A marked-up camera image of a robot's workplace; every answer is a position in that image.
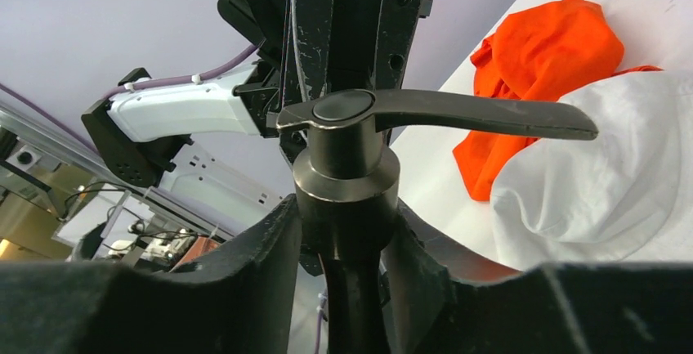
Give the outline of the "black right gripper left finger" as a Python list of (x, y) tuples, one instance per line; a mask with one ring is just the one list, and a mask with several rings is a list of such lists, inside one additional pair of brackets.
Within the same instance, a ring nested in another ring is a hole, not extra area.
[(3, 262), (4, 353), (284, 353), (301, 242), (296, 198), (170, 272)]

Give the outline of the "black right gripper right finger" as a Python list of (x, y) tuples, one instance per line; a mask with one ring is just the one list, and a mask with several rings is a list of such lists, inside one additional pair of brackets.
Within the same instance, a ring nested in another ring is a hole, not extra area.
[(550, 262), (526, 272), (406, 204), (384, 252), (398, 353), (689, 353), (689, 263)]

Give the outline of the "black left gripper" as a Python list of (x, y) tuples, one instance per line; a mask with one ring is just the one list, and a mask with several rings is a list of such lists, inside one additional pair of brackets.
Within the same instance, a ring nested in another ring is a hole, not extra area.
[(257, 48), (235, 94), (260, 134), (279, 139), (289, 164), (306, 137), (279, 134), (279, 112), (330, 92), (400, 87), (418, 21), (431, 8), (431, 0), (217, 1), (221, 18)]

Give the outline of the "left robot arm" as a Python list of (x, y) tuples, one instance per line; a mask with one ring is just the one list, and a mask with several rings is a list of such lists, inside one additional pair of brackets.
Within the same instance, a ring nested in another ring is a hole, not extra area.
[(218, 0), (221, 18), (259, 59), (179, 78), (138, 68), (82, 116), (106, 167), (120, 180), (192, 199), (238, 234), (278, 203), (226, 168), (193, 135), (233, 132), (278, 138), (300, 181), (367, 177), (387, 128), (327, 131), (357, 119), (373, 92), (401, 86), (419, 20), (431, 0)]

